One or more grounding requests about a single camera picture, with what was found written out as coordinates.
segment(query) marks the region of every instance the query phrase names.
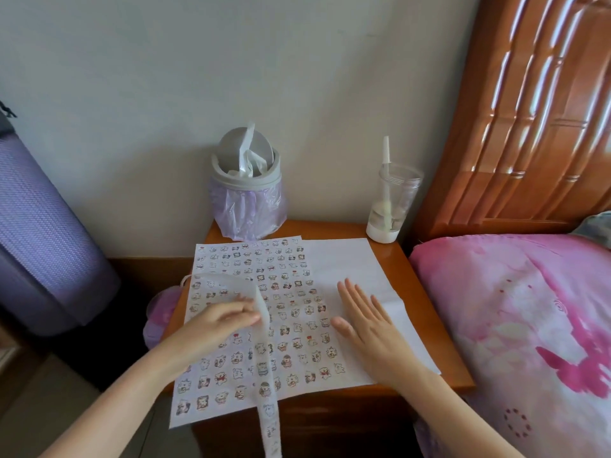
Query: bed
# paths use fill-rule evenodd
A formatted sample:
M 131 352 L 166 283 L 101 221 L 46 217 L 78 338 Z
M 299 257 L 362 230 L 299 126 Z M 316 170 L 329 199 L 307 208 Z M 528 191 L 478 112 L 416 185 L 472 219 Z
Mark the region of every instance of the bed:
M 611 0 L 482 0 L 410 261 L 529 457 L 611 455 Z

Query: black cord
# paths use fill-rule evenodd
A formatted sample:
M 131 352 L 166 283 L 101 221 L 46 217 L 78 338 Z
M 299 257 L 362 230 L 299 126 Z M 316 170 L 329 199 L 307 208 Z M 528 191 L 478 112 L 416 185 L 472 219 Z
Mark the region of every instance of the black cord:
M 4 106 L 4 103 L 2 101 L 0 101 L 0 109 L 2 109 L 2 111 L 6 113 L 6 117 L 17 117 L 17 115 L 13 111 L 11 111 L 10 107 Z

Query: small desktop trash bin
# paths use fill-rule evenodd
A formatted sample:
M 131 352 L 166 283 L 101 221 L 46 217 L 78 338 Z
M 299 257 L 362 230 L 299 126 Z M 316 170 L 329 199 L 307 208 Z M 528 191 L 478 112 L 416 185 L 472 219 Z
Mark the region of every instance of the small desktop trash bin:
M 280 154 L 253 124 L 225 134 L 211 159 L 210 200 L 223 236 L 255 241 L 282 226 Z

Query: person's left hand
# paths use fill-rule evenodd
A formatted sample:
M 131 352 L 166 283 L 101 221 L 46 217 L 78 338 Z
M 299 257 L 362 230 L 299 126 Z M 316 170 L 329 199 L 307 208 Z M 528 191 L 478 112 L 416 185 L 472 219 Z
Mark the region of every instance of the person's left hand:
M 231 333 L 259 320 L 261 315 L 254 310 L 252 299 L 215 303 L 156 346 L 150 355 L 163 365 L 170 382 L 189 364 L 216 350 Z

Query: trash can lid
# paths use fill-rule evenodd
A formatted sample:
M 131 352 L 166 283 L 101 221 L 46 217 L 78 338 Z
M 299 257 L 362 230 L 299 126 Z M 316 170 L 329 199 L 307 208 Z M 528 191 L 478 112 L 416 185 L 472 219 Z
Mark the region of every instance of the trash can lid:
M 225 136 L 221 138 L 218 149 L 216 150 L 216 155 L 219 160 L 219 167 L 223 169 L 223 171 L 228 172 L 230 170 L 240 169 L 240 146 L 242 145 L 242 141 L 244 141 L 244 135 L 246 135 L 246 127 L 238 127 L 229 130 Z M 250 150 L 265 159 L 269 170 L 274 163 L 274 152 L 270 142 L 261 132 L 254 131 L 252 143 L 250 143 Z M 258 168 L 253 167 L 253 169 L 253 175 L 261 175 Z
M 224 171 L 219 164 L 218 156 L 213 153 L 211 160 L 212 178 L 223 186 L 238 191 L 260 191 L 265 188 L 271 188 L 282 178 L 280 173 L 280 154 L 275 149 L 272 149 L 272 151 L 274 152 L 274 163 L 268 168 L 266 174 L 244 178 L 229 175 Z

